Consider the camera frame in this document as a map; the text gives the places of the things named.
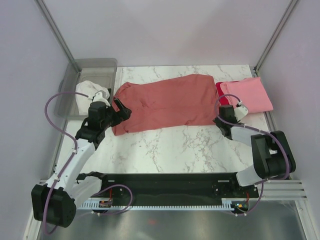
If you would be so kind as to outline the salmon red t-shirt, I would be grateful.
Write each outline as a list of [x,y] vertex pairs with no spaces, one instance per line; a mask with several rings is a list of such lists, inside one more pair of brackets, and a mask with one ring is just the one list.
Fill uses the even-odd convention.
[[116,92],[131,116],[112,128],[115,136],[177,126],[209,126],[216,118],[214,78],[190,74],[152,83],[124,83]]

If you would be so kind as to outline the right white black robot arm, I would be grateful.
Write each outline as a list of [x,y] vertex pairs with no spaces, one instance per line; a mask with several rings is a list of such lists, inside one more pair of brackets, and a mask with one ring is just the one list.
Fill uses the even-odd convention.
[[296,161],[283,131],[263,131],[240,122],[247,111],[244,105],[214,107],[213,120],[222,135],[231,141],[251,147],[253,164],[236,173],[236,180],[229,184],[235,197],[242,196],[247,186],[260,184],[268,179],[287,179],[296,170]]

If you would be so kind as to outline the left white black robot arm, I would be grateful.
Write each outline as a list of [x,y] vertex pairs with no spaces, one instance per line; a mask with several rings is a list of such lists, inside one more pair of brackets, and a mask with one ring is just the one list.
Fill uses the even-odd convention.
[[132,111],[119,99],[114,99],[117,109],[107,106],[104,100],[94,100],[88,108],[88,117],[71,139],[74,149],[64,165],[43,185],[31,191],[33,216],[44,225],[68,227],[77,208],[94,195],[106,196],[110,185],[107,175],[100,172],[81,173],[88,159],[105,138],[105,131],[128,120]]

